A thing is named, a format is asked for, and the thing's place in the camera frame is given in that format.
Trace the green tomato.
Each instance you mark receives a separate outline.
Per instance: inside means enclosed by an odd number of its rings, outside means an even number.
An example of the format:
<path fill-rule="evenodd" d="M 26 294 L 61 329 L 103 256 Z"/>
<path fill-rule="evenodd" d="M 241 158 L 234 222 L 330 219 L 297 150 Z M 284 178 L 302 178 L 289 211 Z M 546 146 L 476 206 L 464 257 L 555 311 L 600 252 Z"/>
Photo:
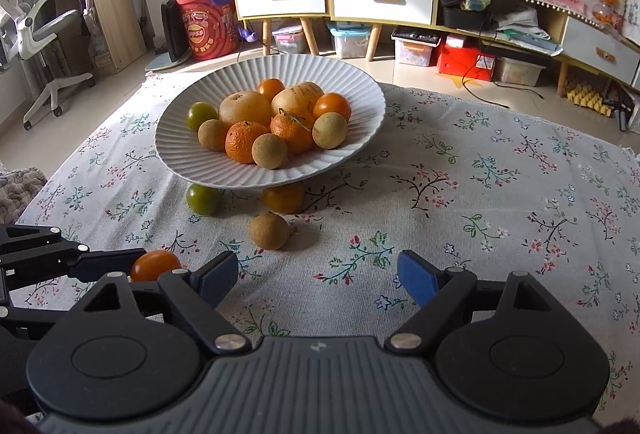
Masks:
<path fill-rule="evenodd" d="M 216 108 L 210 103 L 198 101 L 193 103 L 186 114 L 186 125 L 191 131 L 198 131 L 200 126 L 208 120 L 217 120 L 218 113 Z"/>
<path fill-rule="evenodd" d="M 193 183 L 186 191 L 186 204 L 198 215 L 215 215 L 221 205 L 221 193 L 218 189 Z"/>

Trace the yellow fruit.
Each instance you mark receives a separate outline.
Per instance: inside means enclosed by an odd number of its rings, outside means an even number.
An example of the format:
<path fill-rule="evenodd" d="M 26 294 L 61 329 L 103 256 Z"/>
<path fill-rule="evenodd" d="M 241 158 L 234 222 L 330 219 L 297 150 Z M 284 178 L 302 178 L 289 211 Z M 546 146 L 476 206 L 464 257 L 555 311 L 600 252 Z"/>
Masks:
<path fill-rule="evenodd" d="M 264 212 L 248 225 L 248 234 L 255 245 L 268 251 L 282 249 L 292 235 L 292 226 L 280 215 Z"/>

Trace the mandarin orange front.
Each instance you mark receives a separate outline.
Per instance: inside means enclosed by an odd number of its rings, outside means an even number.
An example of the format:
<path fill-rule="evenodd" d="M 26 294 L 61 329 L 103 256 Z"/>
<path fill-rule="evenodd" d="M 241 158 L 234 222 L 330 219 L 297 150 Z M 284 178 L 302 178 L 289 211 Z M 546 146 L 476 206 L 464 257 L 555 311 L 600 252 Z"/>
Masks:
<path fill-rule="evenodd" d="M 234 123 L 227 131 L 224 152 L 236 163 L 252 164 L 254 141 L 268 133 L 267 127 L 261 123 L 249 121 Z"/>

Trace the brown longan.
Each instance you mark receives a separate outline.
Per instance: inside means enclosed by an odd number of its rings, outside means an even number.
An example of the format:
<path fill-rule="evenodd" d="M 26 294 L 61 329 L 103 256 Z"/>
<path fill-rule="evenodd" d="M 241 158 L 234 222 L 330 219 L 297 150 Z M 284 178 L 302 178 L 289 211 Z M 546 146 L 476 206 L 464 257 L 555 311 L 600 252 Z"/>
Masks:
<path fill-rule="evenodd" d="M 252 144 L 252 157 L 255 164 L 262 168 L 277 169 L 288 156 L 285 141 L 274 134 L 263 134 Z"/>
<path fill-rule="evenodd" d="M 229 125 L 221 120 L 207 120 L 198 128 L 198 142 L 207 150 L 224 152 L 228 130 Z"/>

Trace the mandarin orange with stem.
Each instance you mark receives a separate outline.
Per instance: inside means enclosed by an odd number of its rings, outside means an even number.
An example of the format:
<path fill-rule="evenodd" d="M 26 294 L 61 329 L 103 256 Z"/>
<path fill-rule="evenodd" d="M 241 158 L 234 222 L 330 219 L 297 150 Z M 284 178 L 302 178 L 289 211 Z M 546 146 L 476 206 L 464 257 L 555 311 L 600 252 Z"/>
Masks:
<path fill-rule="evenodd" d="M 314 149 L 311 129 L 314 116 L 306 111 L 285 111 L 279 108 L 270 123 L 270 131 L 279 136 L 288 147 L 288 153 L 298 155 Z"/>

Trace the brown longan fruit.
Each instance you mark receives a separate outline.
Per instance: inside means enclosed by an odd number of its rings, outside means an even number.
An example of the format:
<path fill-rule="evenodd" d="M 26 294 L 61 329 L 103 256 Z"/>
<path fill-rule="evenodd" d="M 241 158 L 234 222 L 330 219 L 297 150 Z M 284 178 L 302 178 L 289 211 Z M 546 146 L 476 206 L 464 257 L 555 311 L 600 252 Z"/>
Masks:
<path fill-rule="evenodd" d="M 341 146 L 348 133 L 348 123 L 341 114 L 328 112 L 314 122 L 311 134 L 321 149 L 331 150 Z"/>

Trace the small orange tomato back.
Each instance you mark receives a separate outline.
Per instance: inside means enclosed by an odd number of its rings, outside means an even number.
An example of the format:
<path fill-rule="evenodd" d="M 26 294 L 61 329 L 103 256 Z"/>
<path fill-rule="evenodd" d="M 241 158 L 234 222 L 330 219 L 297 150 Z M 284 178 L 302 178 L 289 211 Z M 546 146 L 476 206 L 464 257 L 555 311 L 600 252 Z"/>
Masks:
<path fill-rule="evenodd" d="M 258 85 L 257 91 L 269 102 L 271 102 L 272 99 L 276 97 L 277 94 L 280 94 L 283 89 L 283 82 L 281 82 L 278 78 L 271 77 L 262 80 Z"/>

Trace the large yellow pear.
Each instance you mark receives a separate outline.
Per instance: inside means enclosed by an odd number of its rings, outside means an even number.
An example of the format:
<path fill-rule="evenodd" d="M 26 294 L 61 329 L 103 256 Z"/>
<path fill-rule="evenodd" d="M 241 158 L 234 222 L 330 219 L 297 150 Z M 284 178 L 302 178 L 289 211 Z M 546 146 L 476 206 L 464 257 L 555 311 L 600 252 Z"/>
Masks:
<path fill-rule="evenodd" d="M 257 91 L 241 91 L 225 97 L 219 105 L 219 120 L 232 125 L 243 121 L 269 126 L 271 104 Z"/>

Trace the floral tablecloth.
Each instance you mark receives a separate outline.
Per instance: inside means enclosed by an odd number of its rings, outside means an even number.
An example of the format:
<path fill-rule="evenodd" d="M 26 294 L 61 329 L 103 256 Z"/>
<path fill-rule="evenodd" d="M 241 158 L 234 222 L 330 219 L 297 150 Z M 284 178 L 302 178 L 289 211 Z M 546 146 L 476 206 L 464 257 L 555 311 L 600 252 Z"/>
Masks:
<path fill-rule="evenodd" d="M 485 280 L 538 279 L 605 351 L 597 411 L 639 413 L 639 157 L 520 113 L 426 90 L 384 87 L 366 149 L 305 183 L 285 247 L 250 239 L 256 191 L 227 191 L 202 216 L 162 164 L 155 128 L 190 84 L 148 79 L 58 168 L 21 216 L 95 250 L 142 247 L 198 269 L 222 251 L 239 280 L 220 312 L 264 336 L 387 336 L 415 310 L 397 275 L 411 250 Z"/>

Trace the white ribbed plate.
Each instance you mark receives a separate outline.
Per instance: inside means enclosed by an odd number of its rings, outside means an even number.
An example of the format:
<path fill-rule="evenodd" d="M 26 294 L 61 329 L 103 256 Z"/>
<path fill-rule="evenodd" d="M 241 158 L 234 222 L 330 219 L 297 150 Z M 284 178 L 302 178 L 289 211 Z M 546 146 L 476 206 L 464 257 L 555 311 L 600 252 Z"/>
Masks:
<path fill-rule="evenodd" d="M 243 87 L 256 87 L 269 77 L 281 79 L 285 86 L 309 80 L 344 96 L 352 107 L 344 145 L 299 155 L 275 171 L 240 164 L 226 154 L 203 148 L 186 125 L 190 106 L 199 101 L 218 106 L 229 94 Z M 385 113 L 381 86 L 356 66 L 312 54 L 258 56 L 225 65 L 186 86 L 160 116 L 154 142 L 166 168 L 189 183 L 218 189 L 269 188 L 314 177 L 341 165 L 367 146 L 380 130 Z"/>

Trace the white office chair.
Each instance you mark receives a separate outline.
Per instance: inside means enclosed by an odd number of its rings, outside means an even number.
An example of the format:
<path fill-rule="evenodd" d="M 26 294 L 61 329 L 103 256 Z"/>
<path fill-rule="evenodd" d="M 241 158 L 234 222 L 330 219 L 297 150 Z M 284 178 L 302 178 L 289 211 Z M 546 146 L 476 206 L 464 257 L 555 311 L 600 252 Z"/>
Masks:
<path fill-rule="evenodd" d="M 58 39 L 61 30 L 68 27 L 74 19 L 80 18 L 79 11 L 72 9 L 37 28 L 37 16 L 49 1 L 35 0 L 29 7 L 18 0 L 1 0 L 1 71 L 8 71 L 17 60 L 28 62 L 37 59 L 48 81 L 32 107 L 23 116 L 23 126 L 26 131 L 32 129 L 32 116 L 47 100 L 50 101 L 53 115 L 55 117 L 62 115 L 63 109 L 58 104 L 60 90 L 82 84 L 88 87 L 96 85 L 96 79 L 91 73 L 55 77 L 44 59 L 43 50 Z"/>

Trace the red storage box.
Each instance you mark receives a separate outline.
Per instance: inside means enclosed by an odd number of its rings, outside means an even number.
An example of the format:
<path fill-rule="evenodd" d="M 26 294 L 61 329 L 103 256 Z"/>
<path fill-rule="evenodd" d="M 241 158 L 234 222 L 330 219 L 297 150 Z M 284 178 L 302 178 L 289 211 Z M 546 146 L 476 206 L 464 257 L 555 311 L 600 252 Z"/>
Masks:
<path fill-rule="evenodd" d="M 488 82 L 495 64 L 495 56 L 480 51 L 465 36 L 448 34 L 438 47 L 436 68 L 442 75 Z"/>

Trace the yellow egg tray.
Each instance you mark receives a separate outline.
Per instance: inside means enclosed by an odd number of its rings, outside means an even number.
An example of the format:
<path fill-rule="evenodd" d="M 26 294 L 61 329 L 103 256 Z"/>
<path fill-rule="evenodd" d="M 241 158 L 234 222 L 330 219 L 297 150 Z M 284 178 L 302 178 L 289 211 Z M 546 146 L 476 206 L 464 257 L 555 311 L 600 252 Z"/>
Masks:
<path fill-rule="evenodd" d="M 603 87 L 593 86 L 586 80 L 571 78 L 566 84 L 565 94 L 567 100 L 574 105 L 605 117 L 612 115 L 612 108 L 605 102 Z"/>

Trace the clear bin black lid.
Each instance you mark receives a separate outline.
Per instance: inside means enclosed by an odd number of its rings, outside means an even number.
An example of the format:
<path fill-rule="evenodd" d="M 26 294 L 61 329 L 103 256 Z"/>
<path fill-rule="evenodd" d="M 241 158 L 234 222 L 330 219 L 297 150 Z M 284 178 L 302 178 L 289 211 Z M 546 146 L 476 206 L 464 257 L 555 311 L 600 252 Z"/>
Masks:
<path fill-rule="evenodd" d="M 437 56 L 442 34 L 424 28 L 398 26 L 393 30 L 395 62 L 428 68 Z"/>

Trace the red gift bag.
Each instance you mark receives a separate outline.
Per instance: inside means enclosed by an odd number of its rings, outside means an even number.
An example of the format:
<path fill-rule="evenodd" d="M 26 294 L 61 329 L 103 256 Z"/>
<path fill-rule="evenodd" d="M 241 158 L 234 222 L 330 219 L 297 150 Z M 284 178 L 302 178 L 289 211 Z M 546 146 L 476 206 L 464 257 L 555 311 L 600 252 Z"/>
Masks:
<path fill-rule="evenodd" d="M 195 60 L 220 58 L 240 48 L 236 27 L 238 18 L 233 2 L 213 4 L 210 0 L 175 1 Z"/>

